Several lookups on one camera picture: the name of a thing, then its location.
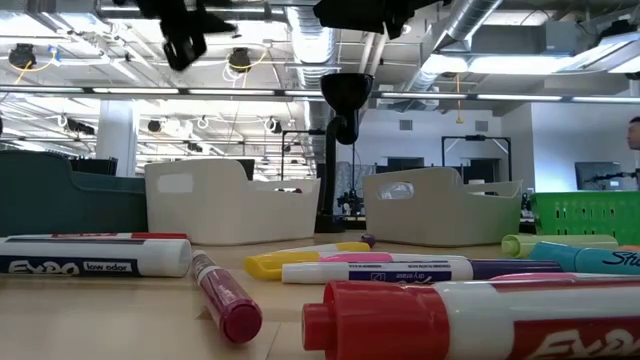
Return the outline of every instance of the teal plastic bin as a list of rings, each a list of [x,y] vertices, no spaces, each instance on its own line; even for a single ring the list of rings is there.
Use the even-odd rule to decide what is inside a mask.
[[[640,192],[537,193],[531,197],[538,235],[611,235],[640,245]]]
[[[74,172],[53,153],[0,151],[0,237],[147,230],[144,179]]]

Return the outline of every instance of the green marker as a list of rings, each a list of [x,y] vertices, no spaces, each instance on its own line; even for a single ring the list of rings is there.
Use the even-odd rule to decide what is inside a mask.
[[[542,241],[578,248],[615,250],[619,246],[618,241],[609,235],[507,235],[502,239],[502,252],[508,257],[524,259]]]

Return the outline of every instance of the wall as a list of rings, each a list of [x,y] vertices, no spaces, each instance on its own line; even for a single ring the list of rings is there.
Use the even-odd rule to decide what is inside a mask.
[[[626,131],[629,120],[640,115],[640,106],[531,106],[536,191],[575,191],[574,164],[578,161],[618,161],[623,171],[635,169]]]
[[[368,110],[360,124],[360,137],[356,150],[362,164],[387,165],[389,157],[422,157],[425,165],[441,164],[441,137],[476,134],[475,121],[489,121],[486,136],[501,136],[500,118],[491,111],[464,111],[464,124],[456,124],[458,114],[450,111],[441,114],[434,111],[409,111],[404,114],[391,110]],[[413,120],[413,131],[400,131],[399,120]],[[468,159],[502,159],[500,167],[506,168],[506,154],[492,141],[460,141],[447,152],[447,166],[468,164]],[[351,146],[338,145],[338,161],[351,162]]]
[[[511,138],[513,179],[523,180],[523,189],[534,188],[535,175],[531,104],[524,104],[503,116],[501,125],[502,136]]]

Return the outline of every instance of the desk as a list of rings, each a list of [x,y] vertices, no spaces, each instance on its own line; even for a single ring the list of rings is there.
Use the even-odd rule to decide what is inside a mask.
[[[339,241],[360,234],[205,250],[231,272],[260,305],[260,334],[244,346],[218,336],[190,273],[183,279],[0,277],[0,352],[3,360],[324,360],[302,349],[302,305],[321,302],[324,286],[283,285],[251,278],[249,255]],[[499,246],[432,249],[376,244],[396,253],[500,257]]]

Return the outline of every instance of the light blue marker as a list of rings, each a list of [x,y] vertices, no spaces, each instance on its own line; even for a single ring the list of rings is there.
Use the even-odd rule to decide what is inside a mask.
[[[533,260],[556,261],[565,272],[640,275],[640,253],[606,249],[581,249],[541,242],[529,254]]]

